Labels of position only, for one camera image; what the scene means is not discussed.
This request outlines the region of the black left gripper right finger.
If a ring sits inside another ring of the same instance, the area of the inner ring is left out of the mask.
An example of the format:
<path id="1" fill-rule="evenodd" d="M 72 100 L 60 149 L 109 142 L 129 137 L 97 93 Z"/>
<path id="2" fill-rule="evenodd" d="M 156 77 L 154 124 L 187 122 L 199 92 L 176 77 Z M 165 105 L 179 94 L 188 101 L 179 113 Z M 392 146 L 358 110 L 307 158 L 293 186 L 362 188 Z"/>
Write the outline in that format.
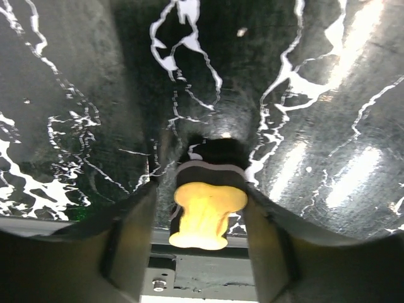
<path id="1" fill-rule="evenodd" d="M 244 210 L 260 302 L 402 302 L 403 233 L 360 241 L 304 220 L 252 186 Z"/>

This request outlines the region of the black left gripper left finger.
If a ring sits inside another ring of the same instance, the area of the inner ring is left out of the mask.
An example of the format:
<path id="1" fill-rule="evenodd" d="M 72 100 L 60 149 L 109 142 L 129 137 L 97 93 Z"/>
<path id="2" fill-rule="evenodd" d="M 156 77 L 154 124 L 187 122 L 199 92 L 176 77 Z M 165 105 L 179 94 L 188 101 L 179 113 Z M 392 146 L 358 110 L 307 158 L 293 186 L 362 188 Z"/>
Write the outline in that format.
<path id="1" fill-rule="evenodd" d="M 157 185 L 51 235 L 1 232 L 2 302 L 138 302 Z"/>

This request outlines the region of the yellow foam whiteboard eraser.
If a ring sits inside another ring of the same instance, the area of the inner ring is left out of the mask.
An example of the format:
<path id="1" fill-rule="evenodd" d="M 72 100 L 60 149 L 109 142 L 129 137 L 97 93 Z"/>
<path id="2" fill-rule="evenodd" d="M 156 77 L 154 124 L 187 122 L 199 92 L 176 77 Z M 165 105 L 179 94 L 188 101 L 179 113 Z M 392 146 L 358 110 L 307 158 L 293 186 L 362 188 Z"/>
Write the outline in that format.
<path id="1" fill-rule="evenodd" d="M 191 160 L 177 167 L 169 244 L 217 251 L 228 245 L 229 215 L 248 201 L 244 170 Z"/>

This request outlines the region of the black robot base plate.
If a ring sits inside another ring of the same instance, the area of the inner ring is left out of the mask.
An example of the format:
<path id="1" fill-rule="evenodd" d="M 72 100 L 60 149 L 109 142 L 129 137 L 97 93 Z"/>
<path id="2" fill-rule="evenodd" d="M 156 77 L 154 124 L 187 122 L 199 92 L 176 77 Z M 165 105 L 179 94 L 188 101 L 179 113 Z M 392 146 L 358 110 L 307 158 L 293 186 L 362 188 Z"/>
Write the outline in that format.
<path id="1" fill-rule="evenodd" d="M 165 297 L 172 302 L 184 301 L 246 301 L 256 302 L 257 295 L 247 252 L 247 239 L 228 237 L 229 246 L 220 251 L 178 249 L 168 243 L 169 231 L 155 229 L 152 233 L 152 256 L 175 259 L 175 271 L 159 277 L 167 279 L 167 288 L 156 292 L 150 283 L 143 293 L 149 297 Z"/>

